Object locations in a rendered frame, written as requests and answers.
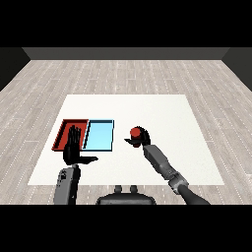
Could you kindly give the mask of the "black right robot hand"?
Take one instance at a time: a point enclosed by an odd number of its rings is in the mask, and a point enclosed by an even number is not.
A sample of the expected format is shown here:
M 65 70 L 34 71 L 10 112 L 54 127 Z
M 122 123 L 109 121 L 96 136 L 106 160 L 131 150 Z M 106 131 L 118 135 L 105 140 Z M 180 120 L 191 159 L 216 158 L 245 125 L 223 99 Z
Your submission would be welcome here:
M 133 144 L 138 144 L 138 143 L 141 143 L 141 146 L 149 145 L 151 143 L 149 132 L 141 126 L 136 126 L 136 127 L 141 130 L 141 140 L 131 140 L 131 135 L 130 135 L 130 138 L 126 139 L 126 142 L 132 146 Z

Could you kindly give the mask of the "shallow red open box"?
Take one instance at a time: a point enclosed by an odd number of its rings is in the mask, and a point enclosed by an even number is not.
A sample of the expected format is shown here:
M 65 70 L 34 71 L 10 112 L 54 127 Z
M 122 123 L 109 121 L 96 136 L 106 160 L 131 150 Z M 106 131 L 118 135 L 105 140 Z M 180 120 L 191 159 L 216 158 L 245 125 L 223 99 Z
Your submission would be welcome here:
M 54 152 L 63 152 L 64 147 L 68 141 L 68 133 L 69 129 L 72 126 L 79 128 L 81 130 L 81 137 L 80 137 L 80 151 L 83 150 L 83 143 L 86 136 L 86 131 L 88 128 L 88 119 L 64 119 L 61 123 L 57 136 L 55 138 L 54 144 L 51 148 Z

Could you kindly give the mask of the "small red can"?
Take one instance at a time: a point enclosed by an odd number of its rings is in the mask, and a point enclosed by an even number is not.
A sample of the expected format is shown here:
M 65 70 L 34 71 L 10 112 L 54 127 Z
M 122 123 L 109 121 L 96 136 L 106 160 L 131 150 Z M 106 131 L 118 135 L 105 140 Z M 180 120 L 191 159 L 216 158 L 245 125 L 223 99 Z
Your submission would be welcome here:
M 134 127 L 130 131 L 131 140 L 141 140 L 141 130 L 137 127 Z M 134 148 L 139 148 L 141 146 L 141 143 L 133 144 Z

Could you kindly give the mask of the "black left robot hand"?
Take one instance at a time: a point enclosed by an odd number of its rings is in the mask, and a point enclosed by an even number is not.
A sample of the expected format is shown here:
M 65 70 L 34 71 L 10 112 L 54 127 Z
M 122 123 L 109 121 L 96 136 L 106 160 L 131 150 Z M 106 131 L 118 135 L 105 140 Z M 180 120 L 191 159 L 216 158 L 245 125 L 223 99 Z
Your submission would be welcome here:
M 97 160 L 97 157 L 80 156 L 81 129 L 75 125 L 69 128 L 67 144 L 63 150 L 63 160 L 67 165 L 89 164 Z

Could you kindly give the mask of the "shallow light blue open box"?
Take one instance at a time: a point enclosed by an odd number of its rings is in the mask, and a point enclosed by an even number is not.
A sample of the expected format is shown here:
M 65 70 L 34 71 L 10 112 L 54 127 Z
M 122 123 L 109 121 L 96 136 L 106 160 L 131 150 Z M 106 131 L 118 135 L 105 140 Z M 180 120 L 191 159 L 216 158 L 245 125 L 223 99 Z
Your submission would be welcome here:
M 84 152 L 111 152 L 114 121 L 112 119 L 91 119 L 82 150 Z

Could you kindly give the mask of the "dark grey robot body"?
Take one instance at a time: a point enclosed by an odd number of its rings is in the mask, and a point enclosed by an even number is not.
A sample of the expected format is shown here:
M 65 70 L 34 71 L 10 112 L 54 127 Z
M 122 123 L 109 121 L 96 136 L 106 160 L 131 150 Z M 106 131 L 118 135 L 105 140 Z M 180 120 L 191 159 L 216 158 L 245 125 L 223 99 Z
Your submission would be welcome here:
M 122 192 L 122 186 L 116 185 L 114 192 L 102 197 L 96 201 L 97 205 L 155 205 L 156 201 L 151 196 L 146 196 L 138 192 L 136 185 L 130 186 L 129 193 Z

